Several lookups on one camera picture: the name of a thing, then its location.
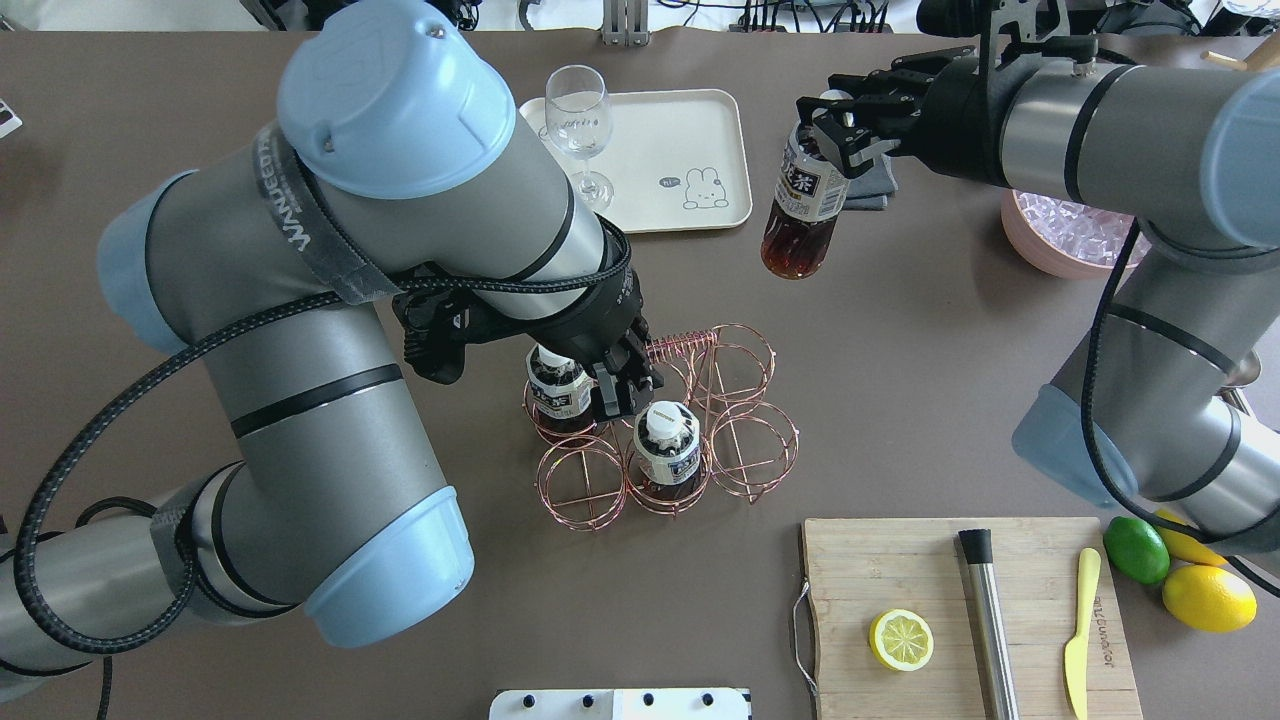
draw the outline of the black muddler tip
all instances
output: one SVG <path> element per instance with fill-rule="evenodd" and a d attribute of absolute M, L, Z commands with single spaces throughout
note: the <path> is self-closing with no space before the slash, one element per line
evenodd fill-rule
<path fill-rule="evenodd" d="M 991 530 L 979 528 L 960 530 L 960 547 L 969 565 L 991 564 Z"/>

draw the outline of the wine glass base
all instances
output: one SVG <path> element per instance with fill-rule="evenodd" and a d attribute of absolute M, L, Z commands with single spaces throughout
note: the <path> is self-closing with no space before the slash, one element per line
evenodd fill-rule
<path fill-rule="evenodd" d="M 591 210 L 602 213 L 613 202 L 613 183 L 600 173 L 575 173 L 570 179 Z"/>

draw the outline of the robotic arm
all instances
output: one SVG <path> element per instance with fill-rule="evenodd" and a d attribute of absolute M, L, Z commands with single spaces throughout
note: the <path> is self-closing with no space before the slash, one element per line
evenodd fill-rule
<path fill-rule="evenodd" d="M 92 521 L 38 550 L 44 511 L 28 511 L 31 537 L 0 560 L 0 701 L 175 619 L 305 603 L 330 643 L 355 647 L 463 589 L 456 495 L 371 300 L 398 296 L 408 359 L 438 382 L 461 374 L 465 343 L 529 333 L 593 373 L 600 419 L 662 384 L 626 238 L 434 8 L 335 14 L 289 61 L 278 118 L 118 218 L 99 258 L 111 307 L 166 352 L 260 319 L 206 356 L 244 460 L 151 519 Z M 328 300 L 269 310 L 303 297 Z"/>
<path fill-rule="evenodd" d="M 1106 309 L 1087 404 L 1112 484 L 1170 503 L 1217 552 L 1280 574 L 1280 438 L 1215 397 L 1280 315 L 1268 182 L 1280 73 L 1098 63 L 1094 38 L 1037 27 L 1034 4 L 927 0 L 918 19 L 933 35 L 980 35 L 980 53 L 831 76 L 849 99 L 801 99 L 801 122 L 847 177 L 879 155 L 910 155 L 942 174 L 1140 218 L 1156 252 Z M 1011 42 L 997 59 L 1001 32 Z M 1088 348 L 1044 386 L 1014 447 L 1105 505 L 1082 425 Z"/>

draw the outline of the silver muddler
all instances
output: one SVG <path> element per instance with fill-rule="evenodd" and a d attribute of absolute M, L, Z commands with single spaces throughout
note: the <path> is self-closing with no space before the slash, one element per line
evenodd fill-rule
<path fill-rule="evenodd" d="M 1005 642 L 1005 623 L 1000 616 L 996 592 L 996 565 L 991 559 L 991 530 L 960 530 L 960 547 L 969 570 L 969 584 L 978 615 L 982 657 L 986 665 L 988 708 L 997 720 L 1018 720 L 1014 697 L 1014 671 Z"/>

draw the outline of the plastic bottle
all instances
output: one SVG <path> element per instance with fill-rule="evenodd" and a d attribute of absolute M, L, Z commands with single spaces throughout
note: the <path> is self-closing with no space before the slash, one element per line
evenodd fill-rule
<path fill-rule="evenodd" d="M 645 495 L 673 502 L 698 488 L 704 471 L 699 433 L 698 418 L 680 402 L 659 400 L 636 416 L 634 442 L 648 478 Z"/>
<path fill-rule="evenodd" d="M 577 434 L 591 427 L 593 380 L 582 365 L 535 345 L 525 366 L 538 427 L 558 436 Z"/>
<path fill-rule="evenodd" d="M 828 91 L 823 97 L 845 94 Z M 773 208 L 764 225 L 760 259 L 774 275 L 806 278 L 827 258 L 831 233 L 849 192 L 849 178 L 818 151 L 813 127 L 796 124 L 787 136 Z"/>

